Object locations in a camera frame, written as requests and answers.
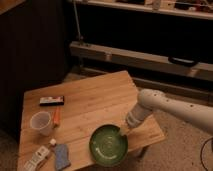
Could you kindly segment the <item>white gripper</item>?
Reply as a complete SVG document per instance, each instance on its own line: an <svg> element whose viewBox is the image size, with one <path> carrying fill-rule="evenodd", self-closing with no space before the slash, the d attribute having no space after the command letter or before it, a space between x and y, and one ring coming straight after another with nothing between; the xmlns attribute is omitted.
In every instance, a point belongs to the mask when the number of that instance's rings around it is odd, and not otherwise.
<svg viewBox="0 0 213 171"><path fill-rule="evenodd" d="M144 120L152 114L152 110L136 104L126 116L126 124L122 125L119 130L121 136L128 135L131 129L140 126Z"/></svg>

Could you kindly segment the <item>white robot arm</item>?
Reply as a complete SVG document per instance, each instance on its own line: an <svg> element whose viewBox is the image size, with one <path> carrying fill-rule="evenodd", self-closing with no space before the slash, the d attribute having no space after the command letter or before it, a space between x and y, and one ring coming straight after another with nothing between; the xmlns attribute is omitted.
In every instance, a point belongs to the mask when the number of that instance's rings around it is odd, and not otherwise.
<svg viewBox="0 0 213 171"><path fill-rule="evenodd" d="M126 115L120 134L127 135L155 110L169 113L213 135L213 107L168 98L164 92L154 89L142 89L138 93L137 103Z"/></svg>

